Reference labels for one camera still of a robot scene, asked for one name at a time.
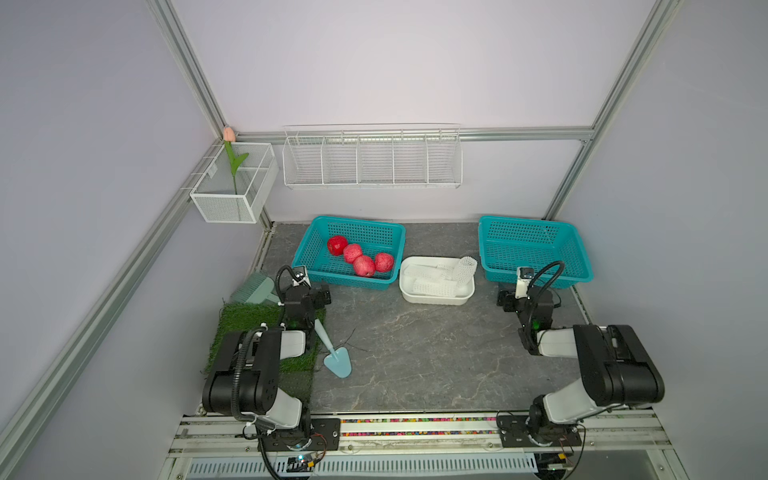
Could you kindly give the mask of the pale green brush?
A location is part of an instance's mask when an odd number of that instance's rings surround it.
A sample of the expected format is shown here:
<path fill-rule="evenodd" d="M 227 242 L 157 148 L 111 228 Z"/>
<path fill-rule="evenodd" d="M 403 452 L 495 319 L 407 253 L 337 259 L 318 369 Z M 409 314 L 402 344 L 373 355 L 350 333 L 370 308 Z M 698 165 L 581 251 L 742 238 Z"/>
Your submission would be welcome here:
<path fill-rule="evenodd" d="M 274 280 L 262 272 L 251 273 L 243 284 L 230 296 L 231 303 L 263 304 L 280 302 L 275 292 Z"/>

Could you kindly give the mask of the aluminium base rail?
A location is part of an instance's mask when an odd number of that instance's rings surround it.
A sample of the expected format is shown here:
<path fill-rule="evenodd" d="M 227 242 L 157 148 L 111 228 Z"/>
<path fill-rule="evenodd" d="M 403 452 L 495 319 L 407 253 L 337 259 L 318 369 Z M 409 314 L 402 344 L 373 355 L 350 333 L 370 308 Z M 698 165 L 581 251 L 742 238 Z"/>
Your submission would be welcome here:
<path fill-rule="evenodd" d="M 651 410 L 613 410 L 588 418 L 579 425 L 580 447 L 502 446 L 494 412 L 459 413 L 340 413 L 313 419 L 341 421 L 341 454 L 428 454 L 614 450 L 671 450 L 672 442 Z"/>

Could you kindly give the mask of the light blue plastic trowel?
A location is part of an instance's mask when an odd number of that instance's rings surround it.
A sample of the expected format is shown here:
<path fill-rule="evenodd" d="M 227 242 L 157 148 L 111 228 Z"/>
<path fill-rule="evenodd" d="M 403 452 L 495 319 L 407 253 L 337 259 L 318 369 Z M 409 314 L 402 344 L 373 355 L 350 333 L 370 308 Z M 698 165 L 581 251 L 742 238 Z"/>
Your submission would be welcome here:
<path fill-rule="evenodd" d="M 328 355 L 323 359 L 325 367 L 338 378 L 347 378 L 352 373 L 352 364 L 349 352 L 345 347 L 336 349 L 323 323 L 316 319 L 314 329 L 322 344 L 328 350 Z"/>

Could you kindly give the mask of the green artificial grass mat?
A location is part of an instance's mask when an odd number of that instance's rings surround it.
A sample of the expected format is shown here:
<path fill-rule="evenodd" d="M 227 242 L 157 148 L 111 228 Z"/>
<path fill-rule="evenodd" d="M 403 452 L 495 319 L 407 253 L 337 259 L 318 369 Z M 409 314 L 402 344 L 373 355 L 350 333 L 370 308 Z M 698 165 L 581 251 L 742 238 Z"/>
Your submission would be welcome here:
<path fill-rule="evenodd" d="M 210 346 L 208 363 L 204 374 L 212 370 L 214 360 L 227 333 L 248 331 L 262 323 L 273 328 L 280 324 L 281 309 L 274 304 L 229 303 L 219 312 L 219 322 L 214 340 Z M 291 357 L 280 362 L 279 387 L 287 394 L 309 404 L 312 394 L 314 374 L 317 370 L 318 352 L 323 349 L 315 333 L 309 335 L 309 348 L 299 357 Z"/>

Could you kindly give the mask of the white foam net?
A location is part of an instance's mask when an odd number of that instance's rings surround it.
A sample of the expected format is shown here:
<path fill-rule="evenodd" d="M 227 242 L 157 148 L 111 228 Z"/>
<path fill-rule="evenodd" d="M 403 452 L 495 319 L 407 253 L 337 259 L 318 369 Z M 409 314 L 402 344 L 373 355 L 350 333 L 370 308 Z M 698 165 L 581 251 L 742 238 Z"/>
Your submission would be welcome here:
<path fill-rule="evenodd" d="M 458 287 L 463 287 L 474 279 L 476 269 L 477 261 L 473 257 L 461 257 L 452 269 L 451 279 Z"/>
<path fill-rule="evenodd" d="M 457 285 L 453 280 L 426 280 L 418 278 L 413 283 L 412 291 L 416 295 L 451 298 L 457 295 Z"/>
<path fill-rule="evenodd" d="M 446 271 L 436 266 L 416 264 L 410 266 L 408 272 L 414 278 L 415 290 L 443 286 L 449 282 Z"/>

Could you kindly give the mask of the teal plastic basket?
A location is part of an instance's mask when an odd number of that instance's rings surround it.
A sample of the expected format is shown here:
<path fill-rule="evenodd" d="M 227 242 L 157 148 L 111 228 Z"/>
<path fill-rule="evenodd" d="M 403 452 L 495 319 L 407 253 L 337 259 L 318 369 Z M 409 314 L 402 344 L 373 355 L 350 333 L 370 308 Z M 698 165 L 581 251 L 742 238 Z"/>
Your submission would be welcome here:
<path fill-rule="evenodd" d="M 356 275 L 353 265 L 347 263 L 342 255 L 334 256 L 328 250 L 327 242 L 334 236 L 342 236 L 350 244 L 358 244 L 362 253 L 371 259 L 379 253 L 391 255 L 394 260 L 392 269 L 376 272 L 372 277 Z M 398 278 L 405 243 L 406 228 L 400 224 L 319 216 L 306 230 L 292 265 L 306 267 L 312 281 L 383 291 Z"/>
<path fill-rule="evenodd" d="M 478 222 L 478 242 L 485 278 L 514 283 L 517 269 L 537 271 L 554 261 L 565 268 L 552 284 L 568 289 L 593 280 L 592 264 L 578 229 L 568 223 L 514 217 L 483 216 Z"/>

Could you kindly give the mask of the white plastic tub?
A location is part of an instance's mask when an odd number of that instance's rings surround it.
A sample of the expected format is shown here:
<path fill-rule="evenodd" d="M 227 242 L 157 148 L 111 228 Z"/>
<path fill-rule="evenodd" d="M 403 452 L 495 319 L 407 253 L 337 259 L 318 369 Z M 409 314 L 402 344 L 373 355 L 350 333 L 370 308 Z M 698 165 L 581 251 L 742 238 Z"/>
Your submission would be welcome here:
<path fill-rule="evenodd" d="M 410 303 L 461 306 L 474 295 L 477 266 L 471 256 L 411 256 L 401 263 L 399 289 Z"/>

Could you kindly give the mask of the red apple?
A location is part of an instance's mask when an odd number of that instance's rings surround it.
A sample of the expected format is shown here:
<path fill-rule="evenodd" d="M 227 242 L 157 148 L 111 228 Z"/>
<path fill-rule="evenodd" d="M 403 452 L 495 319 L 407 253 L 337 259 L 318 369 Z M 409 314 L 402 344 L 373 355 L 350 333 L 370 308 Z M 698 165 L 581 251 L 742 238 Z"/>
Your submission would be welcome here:
<path fill-rule="evenodd" d="M 353 262 L 353 269 L 356 276 L 370 278 L 377 272 L 374 260 L 366 255 L 358 256 Z"/>
<path fill-rule="evenodd" d="M 348 240 L 342 235 L 335 235 L 328 239 L 326 246 L 332 256 L 342 256 L 348 246 Z"/>
<path fill-rule="evenodd" d="M 343 250 L 344 261 L 348 264 L 353 264 L 362 255 L 363 251 L 359 244 L 347 244 Z"/>
<path fill-rule="evenodd" d="M 389 253 L 381 252 L 374 257 L 374 266 L 377 273 L 391 272 L 394 268 L 394 264 L 395 259 Z"/>

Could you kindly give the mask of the aluminium frame post right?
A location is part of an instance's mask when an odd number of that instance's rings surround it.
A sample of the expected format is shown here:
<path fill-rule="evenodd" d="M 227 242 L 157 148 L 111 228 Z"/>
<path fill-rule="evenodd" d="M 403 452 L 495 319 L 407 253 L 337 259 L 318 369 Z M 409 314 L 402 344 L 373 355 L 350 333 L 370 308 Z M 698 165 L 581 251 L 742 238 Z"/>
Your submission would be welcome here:
<path fill-rule="evenodd" d="M 543 220 L 554 220 L 563 209 L 577 180 L 585 171 L 589 160 L 594 156 L 601 141 L 606 137 L 621 106 L 682 4 L 682 1 L 672 0 L 658 0 L 654 2 L 637 39 L 630 49 L 626 61 L 620 69 L 619 75 L 593 122 L 592 133 L 587 140 L 581 140 L 581 147 L 559 184 L 543 216 Z"/>

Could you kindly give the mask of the artificial pink tulip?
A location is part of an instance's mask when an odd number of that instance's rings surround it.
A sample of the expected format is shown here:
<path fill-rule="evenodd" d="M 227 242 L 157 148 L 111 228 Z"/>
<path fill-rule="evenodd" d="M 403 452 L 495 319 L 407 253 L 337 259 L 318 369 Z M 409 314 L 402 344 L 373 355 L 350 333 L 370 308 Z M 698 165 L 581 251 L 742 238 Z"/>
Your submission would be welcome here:
<path fill-rule="evenodd" d="M 226 126 L 222 130 L 222 140 L 226 154 L 229 159 L 230 173 L 232 177 L 233 191 L 235 195 L 239 194 L 237 184 L 237 174 L 239 168 L 248 159 L 249 153 L 237 154 L 234 150 L 233 143 L 236 141 L 236 134 L 232 127 Z"/>

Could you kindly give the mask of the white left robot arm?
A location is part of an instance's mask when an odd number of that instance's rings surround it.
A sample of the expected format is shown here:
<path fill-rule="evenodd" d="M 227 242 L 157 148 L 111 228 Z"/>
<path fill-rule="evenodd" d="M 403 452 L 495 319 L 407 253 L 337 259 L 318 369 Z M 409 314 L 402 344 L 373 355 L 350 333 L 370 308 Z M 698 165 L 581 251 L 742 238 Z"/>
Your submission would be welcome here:
<path fill-rule="evenodd" d="M 233 294 L 227 308 L 243 316 L 239 323 L 220 321 L 202 390 L 203 410 L 244 423 L 247 437 L 310 436 L 308 408 L 280 386 L 281 364 L 296 359 L 300 368 L 311 369 L 315 323 L 330 304 L 325 283 L 278 290 L 266 282 Z"/>

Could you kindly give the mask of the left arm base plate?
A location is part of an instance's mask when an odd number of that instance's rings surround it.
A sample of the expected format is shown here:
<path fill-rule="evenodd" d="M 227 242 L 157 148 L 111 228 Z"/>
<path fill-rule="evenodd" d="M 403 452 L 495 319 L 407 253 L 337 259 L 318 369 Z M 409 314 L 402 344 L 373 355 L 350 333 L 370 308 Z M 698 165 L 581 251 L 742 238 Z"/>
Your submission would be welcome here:
<path fill-rule="evenodd" d="M 263 437 L 268 452 L 336 451 L 341 421 L 335 418 L 303 419 L 296 428 L 277 429 Z"/>

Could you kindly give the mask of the aluminium frame bar back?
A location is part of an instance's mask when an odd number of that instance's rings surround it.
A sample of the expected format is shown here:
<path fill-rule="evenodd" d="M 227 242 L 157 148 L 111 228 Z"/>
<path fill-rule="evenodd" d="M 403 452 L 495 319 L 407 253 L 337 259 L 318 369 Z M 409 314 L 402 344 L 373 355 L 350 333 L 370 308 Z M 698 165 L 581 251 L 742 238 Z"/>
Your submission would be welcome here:
<path fill-rule="evenodd" d="M 280 144 L 289 138 L 406 138 L 457 136 L 462 142 L 491 141 L 580 141 L 591 140 L 596 129 L 589 126 L 559 127 L 461 127 L 450 123 L 294 125 L 278 131 L 239 132 L 247 142 Z"/>

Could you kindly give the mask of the teal plastic basket right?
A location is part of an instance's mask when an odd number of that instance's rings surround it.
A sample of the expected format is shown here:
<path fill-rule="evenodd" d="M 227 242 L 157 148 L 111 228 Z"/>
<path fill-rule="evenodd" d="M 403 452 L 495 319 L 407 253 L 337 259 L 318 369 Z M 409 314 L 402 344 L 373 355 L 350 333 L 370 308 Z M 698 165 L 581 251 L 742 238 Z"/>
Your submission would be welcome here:
<path fill-rule="evenodd" d="M 478 242 L 485 278 L 514 283 L 517 269 L 537 271 L 554 261 L 565 268 L 552 284 L 568 289 L 593 280 L 592 264 L 578 229 L 568 223 L 514 217 L 483 216 L 478 222 Z"/>

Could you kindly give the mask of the aluminium frame post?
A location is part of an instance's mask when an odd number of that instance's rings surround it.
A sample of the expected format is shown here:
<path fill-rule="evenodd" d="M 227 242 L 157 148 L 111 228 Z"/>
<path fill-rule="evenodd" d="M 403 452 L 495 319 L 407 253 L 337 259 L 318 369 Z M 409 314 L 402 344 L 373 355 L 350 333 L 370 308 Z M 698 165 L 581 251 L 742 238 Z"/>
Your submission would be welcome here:
<path fill-rule="evenodd" d="M 221 139 L 227 122 L 172 1 L 147 0 L 146 4 L 187 81 L 215 137 Z"/>
<path fill-rule="evenodd" d="M 589 160 L 594 156 L 601 141 L 606 137 L 621 106 L 682 4 L 682 1 L 672 0 L 658 0 L 654 2 L 637 39 L 630 49 L 626 61 L 620 69 L 619 75 L 593 122 L 592 133 L 587 140 L 581 140 L 581 147 L 559 184 L 543 216 L 543 220 L 554 220 L 563 209 L 577 180 L 585 171 Z"/>

